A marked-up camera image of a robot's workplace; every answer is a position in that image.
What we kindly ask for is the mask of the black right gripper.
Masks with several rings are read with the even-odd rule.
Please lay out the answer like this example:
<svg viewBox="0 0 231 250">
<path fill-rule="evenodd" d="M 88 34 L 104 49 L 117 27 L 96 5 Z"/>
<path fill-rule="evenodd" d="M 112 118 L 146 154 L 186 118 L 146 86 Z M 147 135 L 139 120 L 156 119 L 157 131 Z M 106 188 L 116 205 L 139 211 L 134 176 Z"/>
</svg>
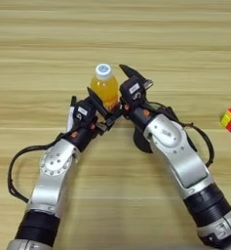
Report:
<svg viewBox="0 0 231 250">
<path fill-rule="evenodd" d="M 138 71 L 125 64 L 120 64 L 120 68 L 129 78 L 136 76 L 139 79 L 128 79 L 120 86 L 120 101 L 112 112 L 106 110 L 102 100 L 91 88 L 87 88 L 89 96 L 107 125 L 111 126 L 120 116 L 124 116 L 131 120 L 139 131 L 143 131 L 153 118 L 153 107 L 146 99 L 146 91 L 153 85 L 153 81 L 145 80 Z"/>
</svg>

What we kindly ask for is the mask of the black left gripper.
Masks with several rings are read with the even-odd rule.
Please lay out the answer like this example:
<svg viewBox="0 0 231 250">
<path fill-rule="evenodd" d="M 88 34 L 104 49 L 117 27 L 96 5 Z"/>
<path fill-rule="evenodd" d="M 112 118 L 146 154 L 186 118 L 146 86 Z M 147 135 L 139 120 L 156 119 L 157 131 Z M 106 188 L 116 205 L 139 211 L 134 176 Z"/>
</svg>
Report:
<svg viewBox="0 0 231 250">
<path fill-rule="evenodd" d="M 83 152 L 97 135 L 102 135 L 107 127 L 103 123 L 75 124 L 63 138 Z"/>
</svg>

